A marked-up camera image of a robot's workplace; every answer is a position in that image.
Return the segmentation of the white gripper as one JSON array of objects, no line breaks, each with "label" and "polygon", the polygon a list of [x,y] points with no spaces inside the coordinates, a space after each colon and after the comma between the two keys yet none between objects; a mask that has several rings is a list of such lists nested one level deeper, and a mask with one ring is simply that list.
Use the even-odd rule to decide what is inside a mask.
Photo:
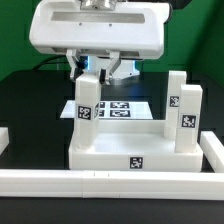
[{"label": "white gripper", "polygon": [[80,0],[42,0],[34,13],[29,39],[44,54],[66,54],[75,81],[80,55],[108,57],[99,82],[110,85],[123,59],[158,59],[164,52],[164,25],[170,4],[117,2],[113,10]]}]

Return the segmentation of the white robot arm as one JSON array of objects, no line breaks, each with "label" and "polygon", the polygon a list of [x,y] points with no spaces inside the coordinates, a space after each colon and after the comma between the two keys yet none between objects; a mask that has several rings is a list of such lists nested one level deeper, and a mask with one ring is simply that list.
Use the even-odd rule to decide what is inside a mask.
[{"label": "white robot arm", "polygon": [[98,70],[109,84],[123,60],[160,58],[164,53],[164,25],[172,14],[168,2],[128,0],[41,0],[29,33],[35,49],[64,55],[76,73],[82,56],[107,58]]}]

